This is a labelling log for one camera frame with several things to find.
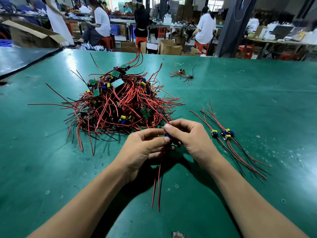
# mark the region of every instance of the blue plastic crate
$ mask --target blue plastic crate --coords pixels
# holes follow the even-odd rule
[[[0,39],[0,47],[12,47],[12,40]]]

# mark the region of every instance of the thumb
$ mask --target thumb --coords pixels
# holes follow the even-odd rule
[[[180,140],[183,143],[184,143],[184,138],[188,135],[188,133],[183,132],[183,131],[179,130],[178,128],[176,128],[168,123],[165,124],[163,128],[164,128],[165,132],[168,132],[168,134],[170,136]]]
[[[151,150],[155,148],[160,148],[166,144],[168,144],[170,141],[169,137],[157,137],[152,140],[143,141],[145,143],[146,149],[150,152]]]

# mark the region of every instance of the cardboard box flap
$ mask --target cardboard box flap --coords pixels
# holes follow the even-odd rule
[[[67,40],[65,38],[63,38],[61,35],[59,34],[55,34],[55,35],[51,35],[50,36],[51,39],[53,39],[55,42],[57,43],[63,43],[66,42]]]
[[[47,35],[44,34],[44,33],[35,31],[35,30],[33,30],[33,29],[29,28],[29,27],[23,26],[21,24],[18,24],[16,22],[11,21],[11,20],[6,20],[6,21],[2,22],[2,24],[10,26],[10,27],[15,27],[17,29],[20,29],[22,31],[28,32],[28,33],[30,33],[30,34],[38,37],[38,38],[41,38],[41,39],[44,39],[44,38],[47,37]]]

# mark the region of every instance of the green tabletop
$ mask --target green tabletop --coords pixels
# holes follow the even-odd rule
[[[135,57],[120,52],[92,54],[104,71]],[[317,64],[144,55],[142,65],[129,72],[145,68],[149,77],[161,62],[158,79],[164,89],[186,100],[173,118],[199,121],[188,110],[199,112],[211,99],[222,125],[236,133],[251,155],[272,166],[263,183],[244,169],[247,181],[307,235],[317,237]],[[189,72],[197,64],[192,86],[169,77],[174,62]],[[92,156],[89,139],[82,134],[82,153],[77,140],[67,137],[63,120],[68,111],[26,105],[63,101],[45,82],[63,96],[78,98],[87,87],[70,72],[76,69],[84,77],[99,72],[90,52],[66,49],[0,86],[1,237],[25,237],[48,220],[113,161],[126,139],[116,135],[118,142],[93,141]],[[165,238],[178,230],[187,238],[239,237],[212,179],[183,148],[171,154],[162,169],[161,212],[156,198],[151,210],[157,172],[147,165],[143,176],[117,195],[95,235]]]

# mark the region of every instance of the worker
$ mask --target worker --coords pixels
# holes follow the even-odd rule
[[[67,40],[67,42],[63,42],[63,46],[74,45],[74,40],[72,35],[70,34],[65,21],[67,17],[63,15],[58,7],[57,0],[42,0],[46,4],[46,12],[47,16],[50,20],[52,29],[54,32],[60,34],[63,38]]]
[[[81,5],[79,0],[75,0],[75,7],[74,9],[79,10],[81,13],[90,13],[90,10],[85,5]]]
[[[170,121],[164,129],[147,128],[130,134],[114,161],[29,238],[90,237],[110,202],[136,178],[144,161],[162,157],[166,152],[170,138],[159,137],[164,132],[182,142],[198,165],[211,175],[244,238],[308,238],[231,166],[202,124],[185,119]]]
[[[134,12],[136,28],[134,29],[134,35],[136,37],[147,37],[147,26],[152,24],[152,20],[150,19],[150,14],[145,10],[144,5],[141,5]]]
[[[203,7],[201,18],[191,39],[195,38],[200,44],[209,44],[213,38],[213,32],[216,30],[216,18],[209,12],[209,7]]]
[[[131,8],[129,8],[127,2],[124,4],[124,7],[123,7],[122,11],[123,11],[123,13],[128,13],[128,12],[132,13],[132,10],[131,10]]]
[[[258,26],[260,25],[259,19],[261,18],[261,14],[259,12],[256,12],[252,18],[250,18],[247,28],[246,28],[246,33],[251,34],[255,33]]]
[[[110,19],[98,0],[88,0],[89,6],[93,10],[95,24],[88,22],[79,42],[89,42],[96,46],[102,37],[110,36]]]
[[[106,12],[108,15],[110,15],[111,12],[110,12],[110,10],[108,9],[107,3],[106,3],[105,1],[102,2],[102,6],[103,6],[103,9],[105,10],[105,12]]]

